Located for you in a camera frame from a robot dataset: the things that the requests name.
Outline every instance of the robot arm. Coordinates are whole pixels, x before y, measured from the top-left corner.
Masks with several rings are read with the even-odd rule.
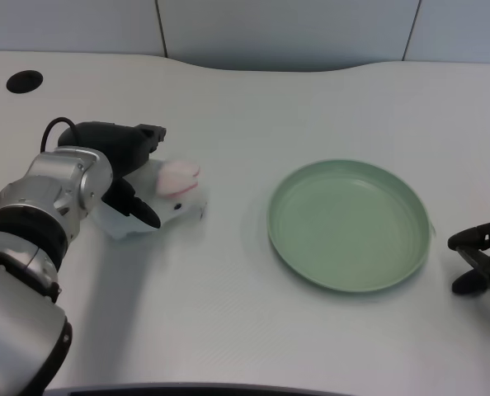
[[[456,295],[480,295],[490,289],[490,223],[466,229],[449,238],[448,246],[473,268],[452,284]]]
[[[77,142],[66,131],[55,151],[40,153],[0,192],[0,396],[42,394],[53,379],[72,340],[55,304],[68,246],[111,183],[148,161],[166,133],[80,125]]]

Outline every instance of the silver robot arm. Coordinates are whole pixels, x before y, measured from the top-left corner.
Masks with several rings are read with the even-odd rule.
[[[58,269],[112,177],[103,153],[65,146],[0,192],[0,396],[42,394],[64,361]]]

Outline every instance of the table surface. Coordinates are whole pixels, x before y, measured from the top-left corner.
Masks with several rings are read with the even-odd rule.
[[[7,79],[25,69],[43,85],[11,94]],[[202,221],[120,243],[82,223],[59,273],[74,340],[50,388],[191,381],[490,395],[490,293],[450,293],[469,267],[445,245],[490,220],[490,65],[264,73],[0,52],[0,190],[25,174],[57,116],[166,126],[154,155],[196,160],[210,198]],[[436,236],[411,279],[338,294],[276,258],[269,197],[289,172],[325,158],[384,167],[422,198]]]

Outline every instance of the plate rim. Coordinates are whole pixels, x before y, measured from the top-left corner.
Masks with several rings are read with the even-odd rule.
[[[272,237],[273,232],[272,232],[272,229],[271,229],[271,212],[272,212],[273,201],[274,201],[274,199],[276,197],[276,194],[280,190],[280,188],[293,175],[295,175],[296,173],[304,170],[306,167],[312,167],[312,166],[318,165],[320,163],[359,163],[359,164],[362,164],[362,165],[366,165],[368,167],[374,167],[376,169],[379,169],[380,171],[383,171],[383,172],[388,173],[392,177],[395,177],[402,184],[404,184],[405,187],[408,190],[410,190],[413,193],[413,195],[417,198],[417,200],[421,204],[421,207],[423,209],[424,218],[426,220],[426,225],[427,225],[427,230],[426,230],[426,232],[427,232],[427,243],[426,243],[425,252],[421,255],[421,257],[419,258],[419,260],[417,261],[417,263],[412,267],[412,269],[406,275],[399,277],[397,280],[392,280],[391,282],[387,283],[386,285],[372,286],[372,287],[366,287],[366,288],[363,287],[363,288],[359,288],[359,289],[352,289],[352,288],[351,289],[344,289],[344,288],[341,288],[341,287],[334,287],[334,286],[327,285],[327,284],[321,282],[320,280],[316,280],[313,277],[308,276],[308,275],[302,273],[297,268],[295,268],[294,265],[290,263],[290,261],[288,261],[284,257],[284,255],[282,254],[282,252],[279,249],[279,247],[276,246],[275,240]],[[323,160],[315,161],[313,163],[308,163],[306,165],[303,165],[303,166],[295,169],[289,175],[287,175],[286,177],[284,177],[280,181],[280,183],[278,183],[278,185],[276,186],[276,188],[274,189],[274,191],[271,193],[271,198],[269,199],[269,205],[267,207],[266,220],[267,220],[267,233],[269,235],[269,240],[271,241],[271,244],[272,244],[273,248],[276,250],[276,253],[280,256],[280,258],[282,259],[282,261],[291,270],[293,270],[294,272],[296,272],[298,275],[302,276],[304,279],[307,279],[308,281],[313,282],[315,285],[320,285],[320,286],[322,286],[324,288],[327,288],[327,289],[330,289],[330,290],[336,290],[336,291],[341,291],[341,292],[345,292],[345,293],[368,293],[368,292],[372,292],[372,291],[384,290],[384,289],[388,289],[389,287],[392,287],[394,285],[397,285],[397,284],[405,281],[414,272],[416,272],[417,270],[419,270],[423,266],[423,264],[425,264],[426,259],[428,257],[428,253],[429,253],[429,251],[431,249],[431,242],[432,242],[431,241],[432,240],[432,232],[431,232],[431,229],[433,229],[433,226],[432,226],[432,222],[430,220],[430,216],[428,215],[428,211],[426,210],[425,204],[423,203],[423,201],[421,200],[421,198],[419,197],[419,195],[410,187],[410,185],[408,183],[406,183],[401,177],[397,176],[395,173],[392,173],[389,170],[384,169],[383,167],[378,167],[378,166],[374,165],[373,163],[367,163],[365,161],[359,161],[359,160],[354,160],[354,159],[344,159],[344,158],[323,159]]]

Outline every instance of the black cable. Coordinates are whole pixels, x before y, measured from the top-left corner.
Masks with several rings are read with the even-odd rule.
[[[58,117],[52,120],[48,125],[47,128],[45,128],[44,135],[41,138],[41,145],[40,145],[40,153],[43,153],[45,151],[45,146],[47,145],[47,138],[49,138],[50,130],[53,129],[53,126],[58,124],[59,122],[64,122],[67,125],[69,125],[69,128],[71,129],[71,132],[73,133],[74,141],[77,146],[80,146],[80,134],[78,133],[78,128],[77,126],[69,119],[65,117]]]

